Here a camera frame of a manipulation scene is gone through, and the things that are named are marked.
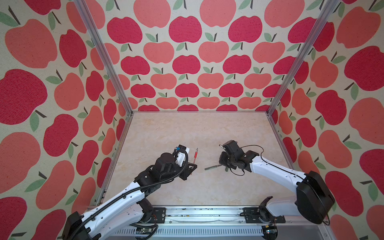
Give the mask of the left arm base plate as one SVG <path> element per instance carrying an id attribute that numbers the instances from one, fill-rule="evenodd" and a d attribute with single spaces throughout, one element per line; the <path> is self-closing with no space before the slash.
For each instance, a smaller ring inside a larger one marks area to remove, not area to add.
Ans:
<path id="1" fill-rule="evenodd" d="M 148 213 L 144 213 L 144 216 L 137 224 L 164 224 L 166 210 L 164 207 L 154 207 Z"/>

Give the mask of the red gel pen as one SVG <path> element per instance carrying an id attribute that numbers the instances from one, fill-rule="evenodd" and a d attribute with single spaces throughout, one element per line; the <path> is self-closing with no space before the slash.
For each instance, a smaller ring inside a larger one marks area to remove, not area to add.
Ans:
<path id="1" fill-rule="evenodd" d="M 195 151 L 195 154 L 194 154 L 193 164 L 196 163 L 196 159 L 197 159 L 197 156 L 198 156 L 198 151 L 199 151 L 199 148 L 196 148 L 196 151 Z"/>

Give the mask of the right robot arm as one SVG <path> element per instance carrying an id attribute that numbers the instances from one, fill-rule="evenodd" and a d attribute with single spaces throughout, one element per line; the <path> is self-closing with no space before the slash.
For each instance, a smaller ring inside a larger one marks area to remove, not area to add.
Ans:
<path id="1" fill-rule="evenodd" d="M 302 216 L 313 224 L 330 224 L 329 211 L 336 200 L 319 173 L 295 171 L 267 160 L 263 153 L 244 152 L 234 140 L 221 147 L 221 165 L 231 171 L 240 169 L 262 175 L 293 193 L 279 199 L 265 198 L 255 214 L 261 222 L 270 223 L 277 217 Z"/>

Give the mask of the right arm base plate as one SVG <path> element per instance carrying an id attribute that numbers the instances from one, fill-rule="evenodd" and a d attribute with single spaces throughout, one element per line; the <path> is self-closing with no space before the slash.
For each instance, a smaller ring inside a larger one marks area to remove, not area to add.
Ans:
<path id="1" fill-rule="evenodd" d="M 239 214 L 240 217 L 244 217 L 247 224 L 284 224 L 286 219 L 284 216 L 274 217 L 267 210 L 267 203 L 272 199 L 272 196 L 265 198 L 262 203 L 257 207 L 243 208 L 243 211 Z"/>

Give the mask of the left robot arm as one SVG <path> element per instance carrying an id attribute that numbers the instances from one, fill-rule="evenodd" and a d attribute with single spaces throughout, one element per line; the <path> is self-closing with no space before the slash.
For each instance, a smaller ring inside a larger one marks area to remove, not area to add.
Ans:
<path id="1" fill-rule="evenodd" d="M 141 172 L 112 199 L 83 214 L 71 214 L 62 239 L 105 240 L 121 228 L 149 221 L 154 208 L 147 197 L 176 178 L 186 180 L 197 168 L 189 163 L 189 151 L 189 148 L 178 146 L 173 153 L 161 154 L 154 165 Z"/>

